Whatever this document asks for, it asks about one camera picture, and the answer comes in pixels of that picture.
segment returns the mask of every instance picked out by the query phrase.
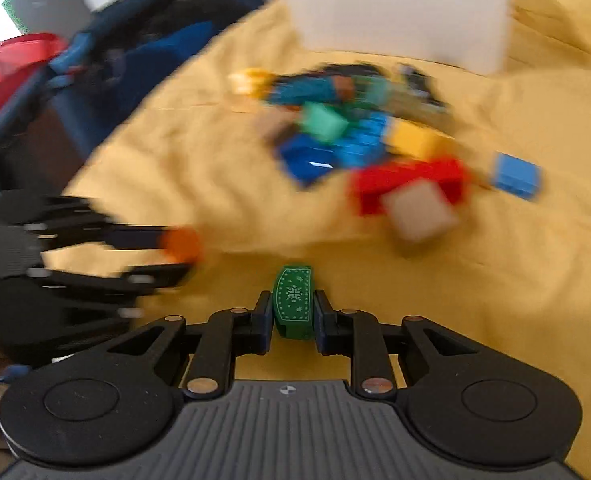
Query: green block with snowflake pattern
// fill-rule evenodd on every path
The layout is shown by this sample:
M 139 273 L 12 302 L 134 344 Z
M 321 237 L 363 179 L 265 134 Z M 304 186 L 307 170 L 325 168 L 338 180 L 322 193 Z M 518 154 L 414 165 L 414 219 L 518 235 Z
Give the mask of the green block with snowflake pattern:
M 285 266 L 273 288 L 276 327 L 287 339 L 313 337 L 313 269 Z

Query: white container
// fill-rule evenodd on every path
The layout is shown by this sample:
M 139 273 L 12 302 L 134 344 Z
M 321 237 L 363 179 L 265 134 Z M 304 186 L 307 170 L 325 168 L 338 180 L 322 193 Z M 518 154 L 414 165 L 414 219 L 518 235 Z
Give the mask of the white container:
M 287 0 L 311 50 L 427 59 L 489 74 L 503 65 L 509 0 Z

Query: red toy brick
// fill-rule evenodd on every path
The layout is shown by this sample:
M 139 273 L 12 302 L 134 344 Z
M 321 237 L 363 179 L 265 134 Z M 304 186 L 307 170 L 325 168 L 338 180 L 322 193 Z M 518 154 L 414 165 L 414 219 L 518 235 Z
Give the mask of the red toy brick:
M 356 171 L 351 181 L 351 192 L 360 205 L 360 214 L 384 213 L 381 196 L 418 178 L 437 183 L 451 204 L 464 199 L 466 170 L 456 158 L 441 158 L 432 162 L 390 162 Z

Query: yellow toy brick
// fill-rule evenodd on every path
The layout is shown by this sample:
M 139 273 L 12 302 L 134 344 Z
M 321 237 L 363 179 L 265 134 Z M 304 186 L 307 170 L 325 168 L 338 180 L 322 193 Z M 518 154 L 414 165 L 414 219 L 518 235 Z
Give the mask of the yellow toy brick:
M 390 153 L 410 156 L 425 162 L 453 155 L 455 151 L 453 137 L 429 126 L 402 119 L 391 119 L 385 142 Z
M 271 91 L 276 76 L 262 68 L 247 68 L 229 76 L 234 87 L 234 93 L 264 99 Z

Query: yellow tablecloth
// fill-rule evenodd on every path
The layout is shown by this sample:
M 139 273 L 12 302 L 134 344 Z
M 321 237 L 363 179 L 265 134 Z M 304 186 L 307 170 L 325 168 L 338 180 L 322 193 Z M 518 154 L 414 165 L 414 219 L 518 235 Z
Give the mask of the yellow tablecloth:
M 514 0 L 506 67 L 494 77 L 428 62 L 453 106 L 464 160 L 497 151 L 543 168 L 535 202 L 473 189 L 462 226 L 405 258 L 382 219 L 364 220 L 347 198 L 347 173 L 300 191 L 262 145 L 228 75 L 261 66 L 298 72 L 320 62 L 399 59 L 305 50 L 288 5 L 275 0 L 220 35 L 161 84 L 71 184 L 133 224 L 192 224 L 207 261 L 184 286 L 147 298 L 146 319 L 190 321 L 253 306 L 280 267 L 298 260 L 337 307 L 382 322 L 422 314 L 543 368 L 578 393 L 584 422 L 569 462 L 591 479 L 591 0 Z M 156 255 L 81 246 L 53 264 L 102 274 Z M 245 378 L 348 378 L 348 360 L 312 342 L 274 337 L 266 357 L 241 358 Z

